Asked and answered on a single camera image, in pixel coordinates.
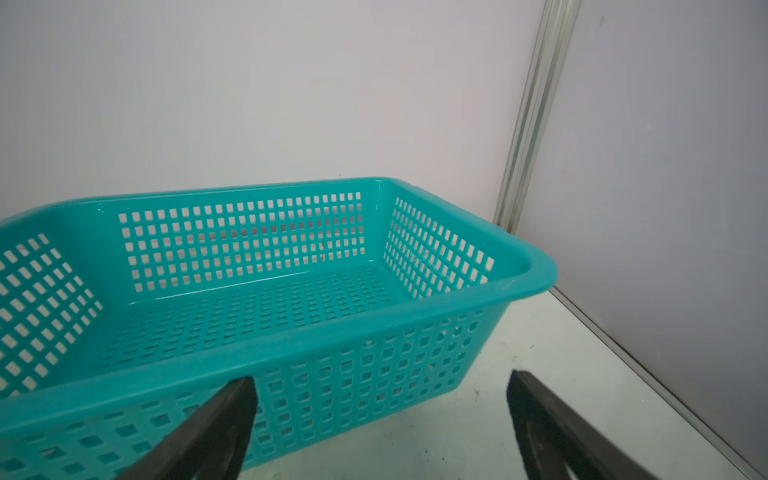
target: gray wall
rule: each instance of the gray wall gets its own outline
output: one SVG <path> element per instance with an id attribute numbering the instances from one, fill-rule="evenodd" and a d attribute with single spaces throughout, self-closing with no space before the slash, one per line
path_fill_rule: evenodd
<path id="1" fill-rule="evenodd" d="M 493 216 L 544 0 L 0 0 L 0 218 L 391 176 Z"/>
<path id="2" fill-rule="evenodd" d="M 768 2 L 582 0 L 518 235 L 768 475 Z"/>

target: empty basket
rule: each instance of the empty basket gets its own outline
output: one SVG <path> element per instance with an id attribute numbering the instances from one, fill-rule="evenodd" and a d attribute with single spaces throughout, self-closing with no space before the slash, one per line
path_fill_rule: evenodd
<path id="1" fill-rule="evenodd" d="M 0 477 L 107 478 L 231 379 L 244 468 L 454 389 L 549 257 L 399 180 L 77 200 L 0 222 Z"/>

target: white tabletop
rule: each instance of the white tabletop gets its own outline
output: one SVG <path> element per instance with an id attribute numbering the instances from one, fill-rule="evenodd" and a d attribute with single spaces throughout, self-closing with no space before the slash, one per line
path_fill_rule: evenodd
<path id="1" fill-rule="evenodd" d="M 525 479 L 505 390 L 536 375 L 659 478 L 745 477 L 550 293 L 514 302 L 463 383 L 243 472 L 243 480 Z"/>

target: teal plastic basket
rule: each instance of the teal plastic basket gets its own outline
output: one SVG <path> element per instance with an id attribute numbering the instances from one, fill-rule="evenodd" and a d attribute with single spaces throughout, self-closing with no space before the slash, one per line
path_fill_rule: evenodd
<path id="1" fill-rule="evenodd" d="M 244 468 L 454 389 L 540 250 L 367 178 L 76 200 L 0 223 L 0 478 L 113 478 L 252 376 Z"/>

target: storage basket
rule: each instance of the storage basket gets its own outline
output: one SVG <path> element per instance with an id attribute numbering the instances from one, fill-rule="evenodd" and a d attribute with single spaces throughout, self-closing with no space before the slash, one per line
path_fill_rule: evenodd
<path id="1" fill-rule="evenodd" d="M 0 478 L 113 478 L 242 376 L 257 465 L 454 389 L 556 276 L 399 180 L 31 210 L 0 223 Z"/>

